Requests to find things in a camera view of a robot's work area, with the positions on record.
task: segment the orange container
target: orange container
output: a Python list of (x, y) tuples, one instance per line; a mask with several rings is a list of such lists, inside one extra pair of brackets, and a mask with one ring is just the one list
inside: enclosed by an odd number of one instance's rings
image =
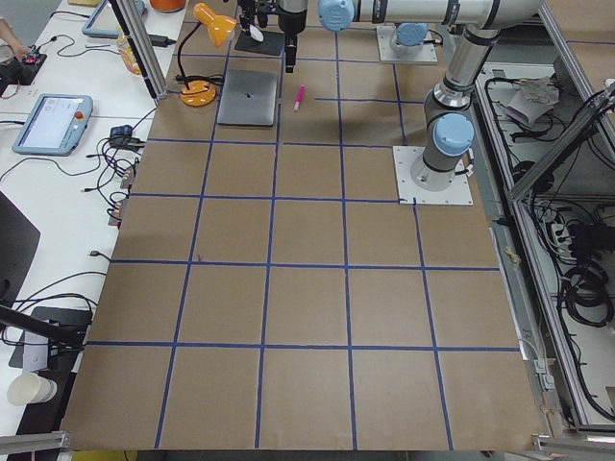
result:
[(178, 12), (185, 7), (185, 0), (150, 0), (150, 4), (159, 12)]

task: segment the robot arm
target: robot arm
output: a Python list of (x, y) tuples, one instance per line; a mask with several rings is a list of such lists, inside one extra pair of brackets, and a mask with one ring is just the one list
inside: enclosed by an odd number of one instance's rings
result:
[[(421, 187), (444, 190), (455, 175), (458, 160), (474, 139), (474, 128), (463, 114), (471, 93), (500, 30), (529, 19), (543, 0), (318, 0), (318, 14), (325, 29), (338, 33), (352, 22), (465, 24), (451, 64), (425, 102), (428, 144), (412, 167)], [(292, 72), (297, 35), (306, 26), (308, 0), (261, 0), (265, 11), (280, 17), (285, 37), (286, 72)]]
[(450, 109), (466, 109), (470, 93), (501, 29), (538, 12), (543, 0), (319, 0), (325, 29), (340, 32), (353, 21), (466, 24), (462, 41), (433, 97)]

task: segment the plastic bottle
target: plastic bottle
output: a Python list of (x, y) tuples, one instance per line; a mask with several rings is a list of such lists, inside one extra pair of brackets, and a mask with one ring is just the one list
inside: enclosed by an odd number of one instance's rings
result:
[(133, 48), (128, 42), (128, 39), (126, 39), (124, 33), (121, 31), (118, 33), (117, 36), (117, 51), (119, 52), (119, 56), (122, 57), (124, 65), (126, 65), (128, 71), (136, 75), (141, 75), (141, 69), (138, 68), (138, 64), (136, 63)]

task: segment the silver laptop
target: silver laptop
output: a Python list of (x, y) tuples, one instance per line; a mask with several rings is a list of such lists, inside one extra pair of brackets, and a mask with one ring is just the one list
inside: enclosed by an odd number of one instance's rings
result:
[(272, 127), (277, 92), (278, 76), (272, 72), (228, 70), (220, 98), (218, 124)]

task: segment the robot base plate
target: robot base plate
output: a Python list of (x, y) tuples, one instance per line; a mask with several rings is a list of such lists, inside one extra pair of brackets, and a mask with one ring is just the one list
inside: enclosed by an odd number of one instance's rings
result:
[[(413, 46), (398, 54), (391, 48), (391, 38), (395, 34), (395, 26), (378, 26), (376, 35), (378, 37), (378, 49), (381, 53), (382, 62), (393, 62), (399, 64), (438, 64), (438, 57), (432, 44), (423, 46)], [(425, 37), (431, 40), (431, 34)]]
[[(414, 160), (423, 155), (424, 147), (394, 146), (395, 175), (397, 177), (397, 192), (400, 204), (418, 205), (458, 205), (470, 206), (472, 193), (468, 178), (465, 175), (455, 176), (449, 188), (441, 192), (432, 192), (419, 186), (410, 176), (410, 167)], [(457, 170), (463, 169), (460, 160)]]

